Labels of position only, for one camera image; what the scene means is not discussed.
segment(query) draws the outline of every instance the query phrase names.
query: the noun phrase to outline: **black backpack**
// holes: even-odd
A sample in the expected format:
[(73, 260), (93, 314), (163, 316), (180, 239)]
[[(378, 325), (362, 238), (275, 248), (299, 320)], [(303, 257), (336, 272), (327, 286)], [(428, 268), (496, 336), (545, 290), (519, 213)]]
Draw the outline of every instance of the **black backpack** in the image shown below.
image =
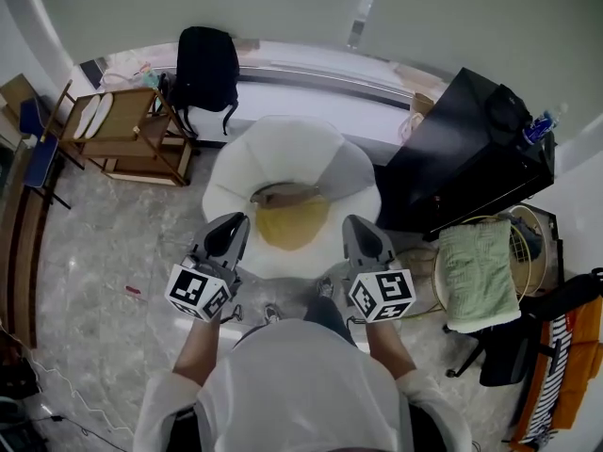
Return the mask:
[(211, 112), (220, 112), (231, 105), (222, 121), (226, 136), (226, 122), (238, 107), (238, 75), (238, 58), (230, 35), (203, 26), (192, 26), (182, 32), (173, 104), (176, 110), (184, 109), (190, 131), (194, 132), (188, 122), (190, 105)]

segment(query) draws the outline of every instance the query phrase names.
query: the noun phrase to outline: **shoe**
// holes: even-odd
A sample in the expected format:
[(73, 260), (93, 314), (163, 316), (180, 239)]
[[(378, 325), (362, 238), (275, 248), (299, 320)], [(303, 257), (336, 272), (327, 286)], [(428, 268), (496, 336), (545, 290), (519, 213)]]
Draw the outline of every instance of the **shoe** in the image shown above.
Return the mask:
[(73, 133), (74, 139), (79, 139), (84, 135), (86, 129), (88, 129), (88, 124), (90, 124), (90, 121), (94, 117), (94, 114), (96, 114), (96, 109), (98, 108), (98, 104), (100, 103), (101, 96), (96, 94), (90, 99), (88, 105), (84, 107), (84, 110), (82, 110), (82, 115), (79, 117), (79, 124), (77, 124), (77, 129), (75, 129), (75, 132)]
[(94, 119), (90, 123), (90, 127), (88, 131), (86, 131), (85, 138), (90, 139), (94, 137), (94, 135), (101, 128), (101, 125), (106, 119), (106, 116), (111, 110), (111, 106), (113, 105), (113, 94), (105, 94), (101, 99), (101, 103), (98, 104), (98, 109), (96, 109), (96, 114), (94, 114)]
[(281, 319), (281, 314), (276, 305), (269, 304), (264, 307), (264, 321), (266, 321), (267, 325), (281, 321)]
[(335, 287), (333, 285), (333, 282), (331, 281), (331, 278), (329, 278), (328, 276), (325, 276), (324, 278), (318, 280), (317, 288), (318, 288), (318, 295), (320, 297), (333, 299), (333, 293), (334, 293)]

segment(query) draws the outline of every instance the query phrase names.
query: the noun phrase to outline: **blue chair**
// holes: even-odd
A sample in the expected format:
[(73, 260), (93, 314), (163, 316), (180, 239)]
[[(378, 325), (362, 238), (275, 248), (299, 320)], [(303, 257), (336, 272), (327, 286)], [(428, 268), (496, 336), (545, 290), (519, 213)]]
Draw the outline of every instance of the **blue chair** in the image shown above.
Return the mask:
[(19, 130), (23, 134), (31, 134), (38, 138), (36, 147), (31, 154), (27, 171), (25, 172), (24, 185), (30, 187), (42, 198), (46, 198), (46, 196), (50, 194), (53, 199), (60, 202), (67, 209), (71, 209), (69, 204), (57, 196), (54, 191), (46, 187), (46, 179), (50, 168), (55, 161), (57, 152), (66, 157), (80, 169), (83, 170), (84, 167), (58, 147), (57, 136), (53, 132), (47, 132), (47, 127), (50, 127), (49, 120), (50, 116), (48, 111), (37, 97), (32, 97), (31, 99), (21, 102)]

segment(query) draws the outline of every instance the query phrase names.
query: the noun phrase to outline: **green towel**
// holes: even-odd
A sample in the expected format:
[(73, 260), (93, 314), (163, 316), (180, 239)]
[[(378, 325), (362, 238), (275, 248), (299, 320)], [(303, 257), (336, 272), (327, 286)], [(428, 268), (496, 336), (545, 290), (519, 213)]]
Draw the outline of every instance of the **green towel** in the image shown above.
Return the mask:
[(509, 261), (507, 220), (453, 226), (440, 233), (448, 299), (448, 327), (470, 333), (521, 315)]

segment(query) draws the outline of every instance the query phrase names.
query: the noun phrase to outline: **forearm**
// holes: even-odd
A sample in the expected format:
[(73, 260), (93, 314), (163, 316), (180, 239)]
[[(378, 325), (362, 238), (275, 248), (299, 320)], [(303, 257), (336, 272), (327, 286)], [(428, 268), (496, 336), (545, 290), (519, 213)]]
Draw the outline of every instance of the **forearm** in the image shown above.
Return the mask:
[(210, 323), (195, 320), (173, 367), (173, 373), (196, 381), (203, 386), (216, 366), (219, 338), (219, 315)]
[(391, 321), (367, 323), (367, 339), (370, 356), (387, 368), (394, 379), (416, 370)]

